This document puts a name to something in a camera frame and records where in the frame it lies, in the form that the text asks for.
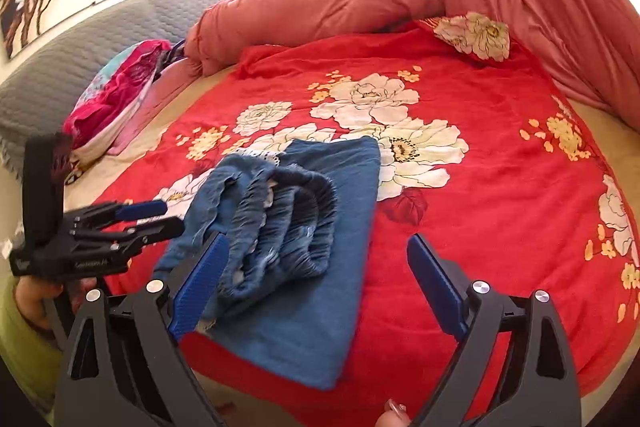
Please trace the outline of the left hand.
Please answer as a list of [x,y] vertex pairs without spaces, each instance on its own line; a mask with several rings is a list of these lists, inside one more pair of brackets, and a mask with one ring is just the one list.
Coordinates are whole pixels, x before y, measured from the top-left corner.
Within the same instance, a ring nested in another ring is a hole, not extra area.
[[49,332],[51,321],[47,316],[44,302],[62,294],[65,285],[38,279],[38,277],[20,277],[13,291],[17,310],[35,329]]

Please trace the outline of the right hand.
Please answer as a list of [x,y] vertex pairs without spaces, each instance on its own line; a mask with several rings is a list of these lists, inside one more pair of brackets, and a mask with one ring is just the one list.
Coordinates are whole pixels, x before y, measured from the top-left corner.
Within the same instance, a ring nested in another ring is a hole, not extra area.
[[375,427],[408,427],[410,423],[407,408],[393,399],[388,399],[384,405],[384,412],[375,422]]

